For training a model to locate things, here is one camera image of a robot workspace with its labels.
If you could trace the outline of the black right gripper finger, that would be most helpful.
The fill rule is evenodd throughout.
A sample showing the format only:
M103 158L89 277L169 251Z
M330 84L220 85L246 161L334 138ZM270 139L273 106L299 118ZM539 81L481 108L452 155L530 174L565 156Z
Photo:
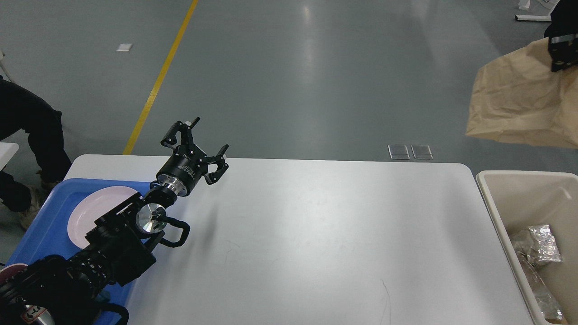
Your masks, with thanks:
M578 36L549 37L548 52L551 56L551 72L565 70L578 64Z

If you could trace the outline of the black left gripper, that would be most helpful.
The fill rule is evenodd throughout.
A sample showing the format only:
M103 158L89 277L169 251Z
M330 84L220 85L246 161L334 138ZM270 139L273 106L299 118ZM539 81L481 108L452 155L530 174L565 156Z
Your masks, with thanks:
M172 150L171 156L156 175L156 180L150 183L150 188L168 187L178 197L190 195L201 179L208 185L215 184L227 171L225 144L215 156L201 154L200 148L194 143L192 130L200 121L196 117L192 122L177 120L161 138L161 145ZM209 167L215 165L213 172Z

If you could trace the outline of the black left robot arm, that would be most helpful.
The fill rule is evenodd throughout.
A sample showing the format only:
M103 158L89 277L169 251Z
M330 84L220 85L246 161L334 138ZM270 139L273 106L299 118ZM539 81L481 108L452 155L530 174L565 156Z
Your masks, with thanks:
M195 142L192 130L200 121L180 120L169 128L161 145L172 150L145 195L129 198L95 220L85 235L88 245L70 258L48 255L1 282L3 325L92 325L103 312L120 316L126 307L99 300L106 286L125 286L155 262L157 245L181 247L190 225L167 215L179 197L190 195L200 179L214 184L228 169L225 144L208 156Z

